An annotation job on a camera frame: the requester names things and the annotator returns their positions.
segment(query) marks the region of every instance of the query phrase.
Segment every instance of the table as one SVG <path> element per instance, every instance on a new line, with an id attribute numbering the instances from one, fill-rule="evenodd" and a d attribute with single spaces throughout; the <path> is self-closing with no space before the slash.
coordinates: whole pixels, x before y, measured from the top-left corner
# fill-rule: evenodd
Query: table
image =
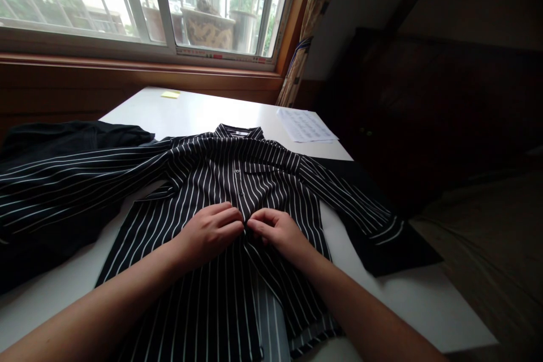
<path id="1" fill-rule="evenodd" d="M 352 160 L 338 141 L 294 143 L 282 127 L 277 107 L 215 96 L 181 92 L 178 99 L 161 97 L 164 89 L 145 88 L 105 115 L 109 123 L 136 124 L 156 134 L 186 136 L 214 131 L 220 123 L 262 127 L 267 139 L 313 157 Z M 134 199 L 147 195 L 157 183 L 128 197 L 117 217 L 96 243 L 79 251 L 63 265 L 0 297 L 0 351 L 26 335 L 61 309 L 92 290 L 117 232 Z M 461 294 L 438 266 L 373 278 L 363 268 L 336 213 L 321 203 L 324 234 L 334 263 L 390 307 L 441 352 L 455 352 L 496 344 Z M 350 341 L 336 338 L 306 360 L 360 360 Z"/>

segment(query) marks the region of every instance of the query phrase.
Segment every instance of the black and white striped shirt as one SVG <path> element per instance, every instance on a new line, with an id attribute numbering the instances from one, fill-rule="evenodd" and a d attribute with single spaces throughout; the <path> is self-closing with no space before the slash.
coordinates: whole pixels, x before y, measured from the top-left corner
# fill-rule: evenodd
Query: black and white striped shirt
<path id="1" fill-rule="evenodd" d="M 98 285 L 172 239 L 198 210 L 224 201 L 231 201 L 244 221 L 262 207 L 288 212 L 328 259 L 319 199 L 349 218 L 373 245 L 394 240 L 403 229 L 403 222 L 377 201 L 315 160 L 265 140 L 260 128 L 220 125 L 215 132 L 169 137 L 151 146 L 71 154 L 11 168 L 0 176 L 0 239 L 3 244 L 24 239 L 159 179 L 167 181 L 134 203 Z M 283 310 L 292 356 L 339 334 L 308 281 L 246 231 L 215 260 L 167 290 L 114 358 L 262 359 L 252 268 Z"/>

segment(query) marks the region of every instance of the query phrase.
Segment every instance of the potted plant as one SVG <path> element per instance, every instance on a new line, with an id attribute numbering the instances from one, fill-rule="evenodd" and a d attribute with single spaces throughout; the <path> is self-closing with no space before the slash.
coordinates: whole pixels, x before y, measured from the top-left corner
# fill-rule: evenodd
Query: potted plant
<path id="1" fill-rule="evenodd" d="M 232 49 L 236 22 L 222 17 L 210 0 L 197 0 L 195 10 L 183 8 L 182 12 L 191 45 Z"/>

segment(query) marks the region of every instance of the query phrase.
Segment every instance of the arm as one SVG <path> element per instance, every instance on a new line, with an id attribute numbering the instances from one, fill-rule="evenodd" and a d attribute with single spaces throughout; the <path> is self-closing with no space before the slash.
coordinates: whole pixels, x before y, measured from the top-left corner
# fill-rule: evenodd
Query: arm
<path id="1" fill-rule="evenodd" d="M 202 209 L 173 240 L 44 322 L 0 360 L 105 359 L 164 290 L 216 257 L 242 231 L 242 215 L 229 202 Z"/>
<path id="2" fill-rule="evenodd" d="M 264 208 L 247 225 L 313 284 L 364 361 L 444 361 L 446 358 L 382 302 L 309 243 L 285 212 Z"/>

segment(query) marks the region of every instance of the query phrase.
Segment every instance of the wall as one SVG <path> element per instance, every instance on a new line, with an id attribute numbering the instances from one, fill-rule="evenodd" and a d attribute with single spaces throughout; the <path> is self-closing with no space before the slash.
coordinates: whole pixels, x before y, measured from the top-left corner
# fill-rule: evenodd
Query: wall
<path id="1" fill-rule="evenodd" d="M 332 0 L 311 44 L 304 79 L 326 80 L 355 28 L 384 28 L 399 1 Z"/>
<path id="2" fill-rule="evenodd" d="M 419 0 L 400 33 L 543 50 L 543 0 Z"/>
<path id="3" fill-rule="evenodd" d="M 97 120 L 146 86 L 274 104 L 283 80 L 0 63 L 0 141 L 17 124 Z"/>

